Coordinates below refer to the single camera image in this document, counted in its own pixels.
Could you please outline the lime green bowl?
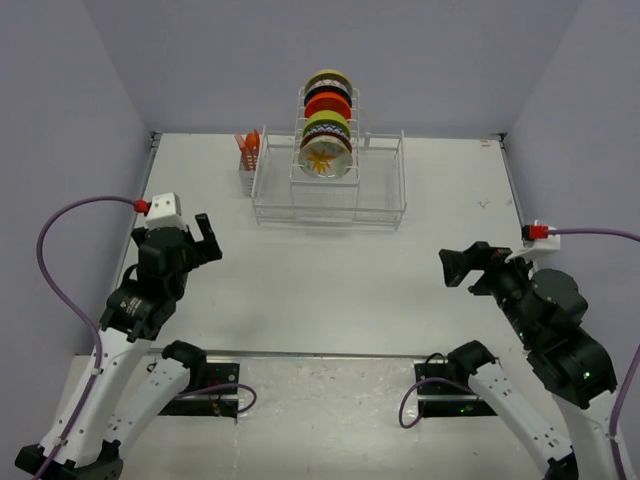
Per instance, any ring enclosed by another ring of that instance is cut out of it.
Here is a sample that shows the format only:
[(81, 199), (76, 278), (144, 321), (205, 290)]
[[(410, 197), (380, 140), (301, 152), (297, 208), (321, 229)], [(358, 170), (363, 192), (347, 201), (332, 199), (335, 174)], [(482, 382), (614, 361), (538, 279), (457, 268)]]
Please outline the lime green bowl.
[(320, 110), (306, 120), (303, 134), (306, 135), (312, 128), (319, 125), (331, 125), (340, 129), (348, 138), (351, 137), (351, 129), (348, 120), (340, 113), (333, 110)]

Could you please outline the red patterned bowl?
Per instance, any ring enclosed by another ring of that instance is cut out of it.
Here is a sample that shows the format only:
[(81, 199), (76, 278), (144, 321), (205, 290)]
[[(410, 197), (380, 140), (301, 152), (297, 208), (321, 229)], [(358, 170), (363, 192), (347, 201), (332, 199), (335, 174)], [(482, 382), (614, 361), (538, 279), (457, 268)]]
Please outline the red patterned bowl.
[(346, 134), (346, 132), (340, 127), (331, 124), (321, 124), (312, 127), (303, 135), (302, 141), (300, 143), (300, 148), (303, 148), (310, 141), (319, 137), (330, 137), (337, 139), (346, 147), (349, 152), (351, 152), (353, 149), (350, 137)]

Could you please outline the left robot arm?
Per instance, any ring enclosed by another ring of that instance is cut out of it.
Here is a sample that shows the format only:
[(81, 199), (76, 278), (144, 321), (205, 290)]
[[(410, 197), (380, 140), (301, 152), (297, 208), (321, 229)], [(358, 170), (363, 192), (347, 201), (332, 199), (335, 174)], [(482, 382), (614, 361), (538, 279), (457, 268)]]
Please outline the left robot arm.
[(161, 410), (183, 391), (195, 393), (206, 385), (204, 351), (175, 341), (128, 402), (120, 402), (134, 369), (175, 313), (188, 274), (222, 257), (208, 216), (198, 214), (195, 220), (200, 241), (175, 226), (133, 231), (138, 261), (106, 301), (81, 384), (44, 438), (19, 451), (17, 468), (38, 479), (116, 479)]

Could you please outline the yellow rimmed patterned bowl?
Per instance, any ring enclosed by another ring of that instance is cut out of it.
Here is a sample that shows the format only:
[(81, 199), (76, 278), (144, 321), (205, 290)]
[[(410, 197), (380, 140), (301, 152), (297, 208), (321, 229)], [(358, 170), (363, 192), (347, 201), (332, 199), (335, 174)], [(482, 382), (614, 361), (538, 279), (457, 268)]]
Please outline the yellow rimmed patterned bowl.
[(353, 94), (353, 85), (349, 77), (335, 69), (323, 69), (314, 73), (307, 81), (304, 91), (308, 92), (314, 84), (324, 80), (338, 82), (350, 95)]

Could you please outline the blue triangle patterned bowl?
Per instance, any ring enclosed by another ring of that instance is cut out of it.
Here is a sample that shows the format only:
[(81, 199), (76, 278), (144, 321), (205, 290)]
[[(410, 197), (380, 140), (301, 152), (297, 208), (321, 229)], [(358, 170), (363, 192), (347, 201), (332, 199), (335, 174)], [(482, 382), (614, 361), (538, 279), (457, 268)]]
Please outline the blue triangle patterned bowl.
[(352, 97), (346, 87), (341, 83), (329, 84), (317, 82), (312, 85), (304, 97), (304, 104), (307, 105), (312, 98), (322, 93), (333, 93), (344, 99), (349, 106), (352, 105)]

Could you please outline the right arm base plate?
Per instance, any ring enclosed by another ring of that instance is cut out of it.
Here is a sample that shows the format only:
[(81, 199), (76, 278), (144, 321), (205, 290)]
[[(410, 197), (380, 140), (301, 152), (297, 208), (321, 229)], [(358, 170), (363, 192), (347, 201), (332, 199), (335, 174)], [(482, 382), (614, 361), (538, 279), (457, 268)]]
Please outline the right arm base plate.
[[(448, 361), (433, 354), (414, 364), (415, 380), (438, 377), (457, 382)], [(480, 397), (441, 382), (422, 385), (417, 389), (419, 412), (424, 418), (494, 417), (495, 411)]]

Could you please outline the white bowl orange flower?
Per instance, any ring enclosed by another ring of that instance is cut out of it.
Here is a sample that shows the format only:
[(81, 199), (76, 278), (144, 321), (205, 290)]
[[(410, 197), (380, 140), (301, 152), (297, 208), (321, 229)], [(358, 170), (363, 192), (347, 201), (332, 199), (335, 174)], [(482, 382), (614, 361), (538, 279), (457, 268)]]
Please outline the white bowl orange flower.
[(319, 137), (301, 148), (298, 165), (312, 178), (337, 179), (353, 166), (353, 156), (337, 139)]

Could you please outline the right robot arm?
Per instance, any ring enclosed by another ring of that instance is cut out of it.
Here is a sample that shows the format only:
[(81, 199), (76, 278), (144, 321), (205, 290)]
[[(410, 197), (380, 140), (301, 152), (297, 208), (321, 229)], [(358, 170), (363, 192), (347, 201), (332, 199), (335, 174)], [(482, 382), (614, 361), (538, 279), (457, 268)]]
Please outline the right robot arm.
[(575, 280), (559, 270), (535, 270), (531, 255), (486, 242), (439, 252), (448, 287), (480, 272), (468, 290), (492, 297), (519, 337), (564, 418), (579, 478), (622, 479), (623, 445), (609, 430), (618, 399), (611, 357), (581, 326), (588, 302)]

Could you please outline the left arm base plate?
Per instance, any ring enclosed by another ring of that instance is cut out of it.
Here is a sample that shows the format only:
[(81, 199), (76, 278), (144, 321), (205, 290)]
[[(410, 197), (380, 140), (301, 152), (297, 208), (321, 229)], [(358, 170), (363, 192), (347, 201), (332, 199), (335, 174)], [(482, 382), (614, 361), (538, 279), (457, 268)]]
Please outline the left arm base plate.
[[(230, 361), (208, 360), (194, 382), (185, 392), (235, 383), (240, 377), (240, 364)], [(171, 400), (159, 413), (174, 417), (218, 417), (236, 419), (239, 400), (236, 387)]]

